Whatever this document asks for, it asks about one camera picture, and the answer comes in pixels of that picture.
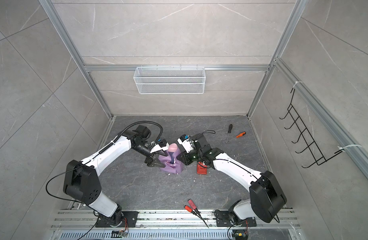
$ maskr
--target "black screwdriver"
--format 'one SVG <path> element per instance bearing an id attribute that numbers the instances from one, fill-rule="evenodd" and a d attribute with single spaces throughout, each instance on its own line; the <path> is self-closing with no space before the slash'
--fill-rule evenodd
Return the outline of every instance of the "black screwdriver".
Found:
<path id="1" fill-rule="evenodd" d="M 229 134 L 230 134 L 230 133 L 231 133 L 231 131 L 232 131 L 232 127 L 233 127 L 232 123 L 231 123 L 231 124 L 229 124 L 229 127 L 228 127 L 228 136 L 227 136 L 227 141 L 226 141 L 225 143 L 227 143 L 227 142 L 228 142 L 228 137 L 229 137 Z"/>

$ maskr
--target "black wire rack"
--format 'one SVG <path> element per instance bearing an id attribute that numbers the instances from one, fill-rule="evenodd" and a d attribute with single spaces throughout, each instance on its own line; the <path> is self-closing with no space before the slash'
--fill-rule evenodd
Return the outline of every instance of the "black wire rack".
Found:
<path id="1" fill-rule="evenodd" d="M 317 144 L 317 142 L 315 141 L 315 139 L 313 138 L 313 136 L 312 136 L 312 134 L 309 132 L 309 130 L 308 130 L 308 128 L 306 127 L 306 125 L 305 125 L 305 123 L 304 123 L 304 121 L 302 120 L 302 118 L 300 117 L 300 115 L 297 113 L 297 111 L 296 111 L 296 109 L 293 107 L 293 105 L 292 105 L 292 100 L 293 100 L 293 96 L 295 95 L 295 89 L 294 88 L 292 88 L 292 90 L 291 90 L 291 94 L 292 94 L 292 98 L 291 98 L 291 102 L 290 102 L 290 104 L 289 104 L 289 106 L 288 106 L 288 108 L 287 108 L 287 114 L 284 116 L 284 118 L 280 118 L 280 119 L 285 119 L 287 116 L 288 116 L 288 114 L 291 116 L 291 118 L 293 119 L 293 123 L 292 123 L 292 125 L 290 126 L 290 127 L 288 127 L 288 128 L 286 128 L 285 127 L 285 129 L 290 129 L 293 125 L 296 125 L 296 127 L 297 127 L 297 129 L 299 130 L 299 132 L 300 132 L 300 134 L 299 134 L 299 137 L 298 137 L 298 139 L 297 139 L 297 141 L 296 142 L 293 142 L 292 141 L 292 143 L 294 143 L 294 144 L 296 144 L 296 143 L 298 143 L 299 142 L 299 140 L 300 140 L 300 138 L 301 137 L 303 137 L 303 140 L 304 140 L 304 142 L 305 142 L 305 144 L 307 145 L 301 152 L 296 152 L 296 153 L 302 153 L 302 152 L 304 152 L 305 150 L 309 150 L 310 152 L 311 152 L 311 154 L 312 154 L 312 156 L 313 156 L 313 159 L 315 160 L 312 164 L 310 164 L 309 166 L 307 166 L 307 167 L 304 167 L 304 166 L 302 166 L 303 168 L 309 168 L 310 166 L 312 166 L 312 165 L 314 165 L 314 164 L 317 164 L 317 165 L 321 165 L 321 164 L 323 164 L 323 163 L 325 163 L 325 162 L 327 162 L 328 160 L 330 160 L 330 159 L 332 159 L 333 157 L 335 157 L 335 156 L 337 156 L 337 155 L 339 155 L 340 153 L 342 153 L 344 150 L 343 149 L 340 149 L 339 151 L 336 151 L 336 152 L 334 152 L 333 153 L 333 156 L 332 157 L 330 157 L 330 158 L 326 158 L 324 155 L 323 155 L 323 153 L 321 152 L 321 150 L 320 150 L 320 147 L 318 146 L 318 144 Z M 291 110 L 294 110 L 295 111 L 295 113 L 296 113 L 296 116 L 293 116 L 292 115 L 292 113 L 291 113 Z M 300 121 L 302 122 L 302 124 L 300 124 L 301 126 L 299 126 L 298 124 L 297 124 L 297 120 L 298 119 L 300 119 Z M 312 141 L 310 142 L 310 143 L 308 143 L 307 142 L 307 140 L 306 140 L 306 137 L 308 136 L 308 134 L 309 134 L 309 136 L 311 137 L 311 139 L 312 139 Z M 320 152 L 320 154 L 321 154 L 321 157 L 320 158 L 318 158 L 318 159 L 316 159 L 316 156 L 315 156 L 315 154 L 313 153 L 313 151 L 311 150 L 311 147 L 312 146 L 316 146 L 317 147 L 317 149 L 319 150 L 319 152 Z"/>

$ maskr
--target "white zip tie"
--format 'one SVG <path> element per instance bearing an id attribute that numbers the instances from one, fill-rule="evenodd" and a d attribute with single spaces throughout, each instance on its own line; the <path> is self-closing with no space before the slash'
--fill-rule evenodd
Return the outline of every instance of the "white zip tie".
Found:
<path id="1" fill-rule="evenodd" d="M 296 84 L 298 83 L 302 83 L 302 82 L 296 81 L 292 88 L 295 88 Z"/>
<path id="2" fill-rule="evenodd" d="M 342 149 L 344 149 L 344 148 L 347 148 L 347 147 L 363 147 L 363 146 L 361 146 L 361 145 L 359 145 L 359 144 L 350 144 L 350 145 L 347 145 L 347 146 L 345 146 L 345 147 L 339 147 L 339 146 L 337 146 L 340 150 L 342 150 Z"/>

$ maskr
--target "white mesh basket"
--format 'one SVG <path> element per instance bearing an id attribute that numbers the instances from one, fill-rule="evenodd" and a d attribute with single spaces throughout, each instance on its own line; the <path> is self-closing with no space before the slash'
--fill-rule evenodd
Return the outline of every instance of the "white mesh basket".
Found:
<path id="1" fill-rule="evenodd" d="M 140 94 L 204 93 L 203 67 L 138 67 L 133 76 Z"/>

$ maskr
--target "purple bag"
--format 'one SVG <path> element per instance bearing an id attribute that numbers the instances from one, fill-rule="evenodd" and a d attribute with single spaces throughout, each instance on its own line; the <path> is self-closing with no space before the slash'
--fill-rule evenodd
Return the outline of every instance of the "purple bag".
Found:
<path id="1" fill-rule="evenodd" d="M 169 145 L 169 149 L 165 151 L 168 156 L 159 156 L 159 160 L 165 165 L 165 168 L 161 168 L 162 171 L 170 173 L 181 173 L 184 169 L 184 164 L 177 160 L 177 156 L 181 153 L 176 143 Z"/>

